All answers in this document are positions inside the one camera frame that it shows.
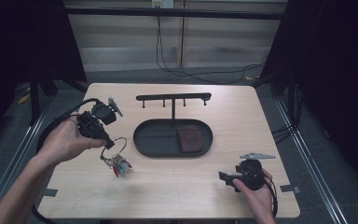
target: forearm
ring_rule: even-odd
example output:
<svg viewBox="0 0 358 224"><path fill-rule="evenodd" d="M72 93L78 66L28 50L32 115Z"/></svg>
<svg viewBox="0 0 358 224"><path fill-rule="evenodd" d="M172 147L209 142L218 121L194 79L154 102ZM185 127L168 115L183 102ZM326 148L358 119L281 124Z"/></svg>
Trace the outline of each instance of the forearm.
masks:
<svg viewBox="0 0 358 224"><path fill-rule="evenodd" d="M25 223L52 166L32 158L0 201L0 223Z"/></svg>

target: black cable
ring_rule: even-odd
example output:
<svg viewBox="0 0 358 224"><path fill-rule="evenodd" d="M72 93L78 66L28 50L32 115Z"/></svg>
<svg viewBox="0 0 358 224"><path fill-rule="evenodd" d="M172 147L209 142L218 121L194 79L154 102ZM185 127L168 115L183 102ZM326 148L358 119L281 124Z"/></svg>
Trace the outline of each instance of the black cable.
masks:
<svg viewBox="0 0 358 224"><path fill-rule="evenodd" d="M273 137L274 138L279 138L279 137L282 137L282 136L286 136L287 134L290 134L291 132L288 130L288 131L286 131L285 133L280 133L280 134L278 134L278 135L274 135Z"/></svg>
<svg viewBox="0 0 358 224"><path fill-rule="evenodd" d="M78 104L70 109L68 109L65 113L61 114L59 117L57 117L55 120L53 120L48 127L40 134L39 140L37 142L36 146L36 154L39 152L40 148L42 148L43 144L45 143L46 138L48 135L58 126L61 122L71 117L71 113L78 110L79 107L82 105L85 105L89 102L95 102L100 103L101 101L96 98L90 98L88 100L83 101L81 104Z"/></svg>
<svg viewBox="0 0 358 224"><path fill-rule="evenodd" d="M272 131L271 133L281 133L281 132L286 132L286 131L290 131L290 130L293 130L295 129L296 127L293 126L293 125L290 125L290 126L283 126L281 127L280 129L278 130L275 130L275 131Z"/></svg>
<svg viewBox="0 0 358 224"><path fill-rule="evenodd" d="M284 139L286 139L288 136L290 136L291 133L287 133L283 138L281 138L280 140L275 142L275 145L280 144L281 141L283 141Z"/></svg>
<svg viewBox="0 0 358 224"><path fill-rule="evenodd" d="M32 213L34 214L35 217L37 217L37 219L43 221L44 223L47 224L56 224L55 222L53 222L51 219L44 217L42 214L39 213L39 211L37 211L36 208L36 204L34 204L34 206L32 207Z"/></svg>
<svg viewBox="0 0 358 224"><path fill-rule="evenodd" d="M269 191L271 192L271 196L272 196L272 205L273 205L273 208L272 208L272 215L274 217L277 216L277 213L278 213L278 196L277 196L277 190L275 188L275 184L274 182L272 181L271 178L269 178L269 176L265 175L266 178L269 179L269 181L271 181L271 184L272 186L274 187L274 190L272 190L272 186L270 185L269 182L267 182L267 180L264 179L265 181L265 184L267 185Z"/></svg>
<svg viewBox="0 0 358 224"><path fill-rule="evenodd" d="M216 71L216 72L202 72L202 73L189 74L189 73L186 73L186 72L183 72L183 71L172 70L167 66L167 64L165 63L165 59L164 59L162 41L161 40L162 40L162 38L161 38L161 30L160 30L160 17L158 17L156 63L157 63L158 67L161 70L163 70L165 72L169 72L172 75L175 75L177 77L193 77L193 78L198 79L200 81L209 82L209 83L215 84L215 85L228 85L228 84L234 84L234 83L237 83L237 82L243 80L243 77L245 76L245 71L249 71L249 70L254 69L254 68L258 67L258 66L264 66L264 64L265 64L265 63L249 64L249 65L244 66L241 70L236 70L236 71L226 71L226 72L217 72ZM158 47L160 49L161 59L162 59L162 62L164 64L164 67L162 67L158 62ZM207 79L204 79L204 78L197 77L197 76L200 76L200 75L208 75L208 74L235 74L235 73L239 73L239 72L242 73L241 77L236 79L236 80L234 80L234 81L229 81L229 82L214 82L214 81L211 81L211 80L207 80Z"/></svg>
<svg viewBox="0 0 358 224"><path fill-rule="evenodd" d="M295 120L294 120L294 125L296 127L298 127L298 124L300 122L302 105L303 105L303 96L301 94L301 91L299 90L299 87L296 86L296 113L295 113Z"/></svg>

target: hand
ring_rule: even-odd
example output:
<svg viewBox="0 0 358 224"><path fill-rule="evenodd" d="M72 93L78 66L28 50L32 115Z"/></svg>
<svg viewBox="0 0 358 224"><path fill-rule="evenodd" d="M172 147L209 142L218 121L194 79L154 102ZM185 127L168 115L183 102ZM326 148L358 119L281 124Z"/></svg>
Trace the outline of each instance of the hand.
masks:
<svg viewBox="0 0 358 224"><path fill-rule="evenodd" d="M272 175L265 169L263 169L263 172L269 177L266 178L266 180L271 184ZM239 179L233 179L232 183L245 195L257 223L275 223L274 216L272 215L272 195L267 185L263 185L263 187L258 190L251 190Z"/></svg>
<svg viewBox="0 0 358 224"><path fill-rule="evenodd" d="M104 139L91 139L80 134L77 115L73 113L48 135L36 157L43 158L48 165L58 165L77 157L86 149L106 145Z"/></svg>

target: wire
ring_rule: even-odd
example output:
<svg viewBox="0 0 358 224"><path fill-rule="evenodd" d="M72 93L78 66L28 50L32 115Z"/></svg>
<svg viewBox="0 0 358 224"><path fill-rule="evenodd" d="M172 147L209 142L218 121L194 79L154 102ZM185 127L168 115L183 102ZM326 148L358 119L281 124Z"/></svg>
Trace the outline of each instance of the wire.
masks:
<svg viewBox="0 0 358 224"><path fill-rule="evenodd" d="M125 138L125 137L116 138L115 140L113 140L113 142L116 142L118 139L124 139L125 143L124 143L124 146L121 148L121 150L111 157L112 159L108 159L103 155L104 151L106 150L106 147L104 147L103 151L101 152L100 159L102 161L104 161L104 163L106 163L106 165L109 166L109 167L112 167L112 164L113 164L113 161L114 161L113 158L116 157L117 155L119 155L127 145L127 138Z"/></svg>
<svg viewBox="0 0 358 224"><path fill-rule="evenodd" d="M271 178L269 178L269 176L265 175L266 178L269 179L269 181L271 181L272 186L274 187L274 189L272 190L271 185L269 184L269 182L267 182L265 180L265 184L267 185L267 187L269 188L269 191L271 191L271 195L272 195L272 204L273 204L273 210L272 210L272 215L273 216L277 216L278 213L278 196L277 196L277 189L275 188L275 184L272 181Z"/></svg>
<svg viewBox="0 0 358 224"><path fill-rule="evenodd" d="M37 211L37 208L36 208L35 204L32 207L32 212L33 212L34 216L36 216L39 220L43 221L44 223L55 224L55 222L53 222L51 219L46 218L42 214L40 214L39 211Z"/></svg>
<svg viewBox="0 0 358 224"><path fill-rule="evenodd" d="M295 99L295 102L296 102L296 104L295 104L295 117L294 117L294 120L292 122L292 125L283 126L280 129L272 132L272 134L281 133L281 132L288 132L288 133L284 133L284 134L280 134L280 135L275 135L274 138L278 138L278 137L283 136L283 138L281 138L280 140L275 142L275 145L280 144L280 142L282 142L285 138L290 136L290 134L292 134L293 131L296 130L298 125L299 125L304 97L301 94L301 91L299 90L298 86L296 86L295 97L296 97L296 99Z"/></svg>
<svg viewBox="0 0 358 224"><path fill-rule="evenodd" d="M61 122L68 119L69 117L73 116L71 115L72 112L76 111L79 107L82 105L85 105L89 102L95 102L96 104L100 103L101 101L96 98L90 98L88 100L83 101L82 103L68 109L65 111L65 113L61 114L59 117L57 117L55 120L53 120L48 127L40 134L39 140L37 141L36 146L36 154L39 152L40 148L42 148L43 144L45 143L46 138L48 135L58 126Z"/></svg>
<svg viewBox="0 0 358 224"><path fill-rule="evenodd" d="M237 83L239 81L242 81L244 76L245 76L245 71L249 71L251 69L257 68L259 66L264 66L265 63L259 63L259 64L249 64L244 66L241 70L235 70L235 71L225 71L225 72L218 72L218 71L214 71L214 72L202 72L202 73L194 73L194 74L189 74L187 72L183 72L183 71L178 71L178 70L172 70L170 69L167 64L165 63L165 59L164 59L164 54L163 54L163 47L162 47L162 38L161 38L161 29L160 29L160 17L158 17L158 35L157 35L157 46L156 46L156 63L158 65L158 67L165 71L165 72L169 72L174 76L177 77L193 77L195 79L198 79L200 81L204 81L204 82L208 82L211 84L216 84L216 85L228 85L228 84L234 84ZM159 52L161 54L161 60L164 64L164 66L162 67L159 62L158 62L158 47L159 47ZM229 81L229 82L215 82L215 81L211 81L205 78L201 78L201 77L197 77L200 75L208 75L208 74L236 74L236 73L241 73L241 76L233 81Z"/></svg>

